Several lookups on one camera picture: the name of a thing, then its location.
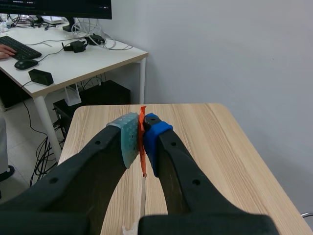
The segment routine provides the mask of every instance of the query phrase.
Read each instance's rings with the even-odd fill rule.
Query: tiled floor
[[[52,104],[63,98],[64,92],[62,91],[56,91],[45,98],[52,121],[56,121],[57,119],[52,110]],[[33,99],[29,99],[25,103],[29,108],[33,128],[45,132]],[[12,177],[0,182],[2,195],[0,203],[3,203],[29,188],[30,178],[36,163],[36,149],[44,140],[45,135],[30,129],[29,117],[23,103],[15,105],[0,115],[3,115],[6,121],[9,165],[13,165],[16,170]],[[57,132],[57,136],[63,139],[60,132]]]

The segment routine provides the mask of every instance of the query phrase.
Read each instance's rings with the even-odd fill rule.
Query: keyboard
[[[0,44],[7,45],[14,49],[17,53],[12,56],[16,60],[35,59],[41,56],[41,53],[16,41],[9,36],[0,37]]]

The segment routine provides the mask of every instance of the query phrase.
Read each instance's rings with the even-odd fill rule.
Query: human hand
[[[5,59],[10,57],[10,55],[15,55],[16,51],[14,51],[11,47],[6,45],[0,45],[0,59]]]

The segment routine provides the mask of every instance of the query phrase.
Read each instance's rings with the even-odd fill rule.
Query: black mouse
[[[37,60],[19,60],[15,63],[14,67],[16,67],[18,70],[26,70],[35,65],[38,65]]]

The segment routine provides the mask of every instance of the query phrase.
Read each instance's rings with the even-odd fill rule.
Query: white desk
[[[64,40],[71,39],[71,33],[62,30],[62,25],[58,28],[50,28],[45,31],[44,28],[14,28],[7,33],[1,33],[2,36],[10,36],[24,44],[35,44],[45,40]],[[74,40],[64,41],[64,45]],[[127,45],[117,42],[115,49],[123,49]],[[43,58],[47,54],[58,52],[62,49],[61,42],[46,42],[30,46],[42,54]],[[35,67],[28,70],[20,71],[14,67],[17,60],[8,58],[1,60],[0,69],[6,73],[19,86],[30,81],[28,72],[32,69],[39,69],[52,74],[54,84],[50,86],[38,83],[29,83],[23,89],[34,99],[39,116],[46,129],[46,133],[51,142],[54,154],[59,160],[61,149],[57,140],[51,119],[45,105],[45,95],[60,88],[64,88],[76,82],[80,82],[92,76],[110,71],[120,66],[140,62],[140,90],[139,102],[144,103],[144,87],[145,87],[145,70],[146,57],[148,53],[137,48],[130,50],[107,50],[98,46],[88,46],[87,50],[81,53],[73,51],[61,51],[58,54],[50,55]]]

